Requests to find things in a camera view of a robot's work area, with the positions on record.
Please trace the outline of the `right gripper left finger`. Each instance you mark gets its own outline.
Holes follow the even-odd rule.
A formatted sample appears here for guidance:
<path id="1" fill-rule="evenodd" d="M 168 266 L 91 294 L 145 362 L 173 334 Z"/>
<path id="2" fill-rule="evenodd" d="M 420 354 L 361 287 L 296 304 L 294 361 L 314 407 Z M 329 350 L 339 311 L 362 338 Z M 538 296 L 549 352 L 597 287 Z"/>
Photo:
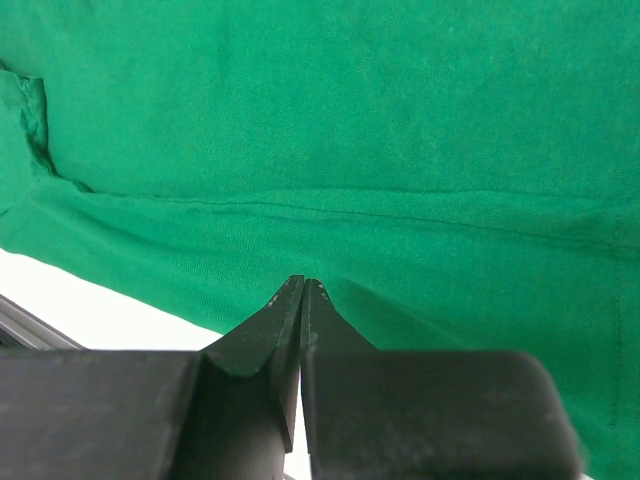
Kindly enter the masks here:
<path id="1" fill-rule="evenodd" d="M 295 302 L 199 351 L 1 347 L 5 479 L 279 479 L 297 396 Z"/>

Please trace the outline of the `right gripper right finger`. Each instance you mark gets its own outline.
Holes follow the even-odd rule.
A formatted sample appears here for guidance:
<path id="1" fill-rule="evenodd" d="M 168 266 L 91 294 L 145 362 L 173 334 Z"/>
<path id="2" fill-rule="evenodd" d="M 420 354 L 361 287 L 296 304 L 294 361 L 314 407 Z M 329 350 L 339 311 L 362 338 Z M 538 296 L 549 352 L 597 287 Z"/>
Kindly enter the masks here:
<path id="1" fill-rule="evenodd" d="M 534 357 L 380 350 L 305 284 L 302 402 L 315 479 L 577 479 L 577 435 Z"/>

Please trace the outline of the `green t shirt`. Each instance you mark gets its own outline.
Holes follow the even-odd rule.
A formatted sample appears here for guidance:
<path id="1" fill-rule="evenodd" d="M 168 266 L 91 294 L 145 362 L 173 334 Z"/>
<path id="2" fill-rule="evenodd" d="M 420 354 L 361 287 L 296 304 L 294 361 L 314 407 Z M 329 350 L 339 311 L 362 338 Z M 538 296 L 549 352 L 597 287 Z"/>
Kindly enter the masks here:
<path id="1" fill-rule="evenodd" d="M 1 246 L 225 332 L 289 276 L 369 341 L 551 372 L 639 475 L 635 1 L 5 1 Z"/>

